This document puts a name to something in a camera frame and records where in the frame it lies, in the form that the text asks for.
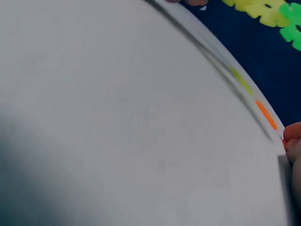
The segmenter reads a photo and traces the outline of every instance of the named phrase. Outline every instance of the fingertip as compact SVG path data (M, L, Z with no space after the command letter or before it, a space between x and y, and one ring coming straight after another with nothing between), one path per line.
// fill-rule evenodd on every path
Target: fingertip
M283 138L286 142L290 139L300 139L301 138L301 122L296 122L287 126L283 131Z
M299 140L297 140L297 139L291 139L286 144L285 152L286 152L287 158L291 164L293 164L295 162L295 160L300 152L299 150L296 149L296 145L297 145L298 141Z

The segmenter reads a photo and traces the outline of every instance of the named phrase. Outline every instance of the blue cloth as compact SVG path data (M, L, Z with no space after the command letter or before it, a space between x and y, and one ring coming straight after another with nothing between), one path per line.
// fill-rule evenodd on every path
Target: blue cloth
M205 11L181 2L221 41L265 95L282 123L301 121L301 51L279 33L221 0Z

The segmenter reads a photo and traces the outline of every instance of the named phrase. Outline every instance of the white surface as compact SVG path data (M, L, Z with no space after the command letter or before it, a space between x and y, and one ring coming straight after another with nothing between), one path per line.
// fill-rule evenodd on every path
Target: white surface
M0 29L2 194L23 222L288 224L280 140L148 4L11 0Z

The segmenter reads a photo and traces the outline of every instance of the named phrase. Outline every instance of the finger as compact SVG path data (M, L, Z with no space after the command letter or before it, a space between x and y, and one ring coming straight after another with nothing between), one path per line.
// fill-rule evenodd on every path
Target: finger
M287 126L283 132L283 138L288 142L290 139L301 138L301 122L296 122Z
M204 6L208 3L208 0L185 0L188 5L191 6Z
M301 140L291 139L287 143L285 151L289 162L293 165L301 153Z

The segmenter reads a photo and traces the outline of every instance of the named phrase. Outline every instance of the plastic toy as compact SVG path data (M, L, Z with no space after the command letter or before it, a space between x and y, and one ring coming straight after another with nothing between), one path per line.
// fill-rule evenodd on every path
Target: plastic toy
M222 0L227 6L234 6L237 11L245 12L246 6L250 5L253 0Z
M289 24L288 19L279 12L284 0L253 0L246 6L246 13L252 17L261 17L259 22L270 27L285 27Z
M290 22L280 30L280 34L287 41L293 41L292 46L301 51L301 5L297 3L284 4L279 9Z

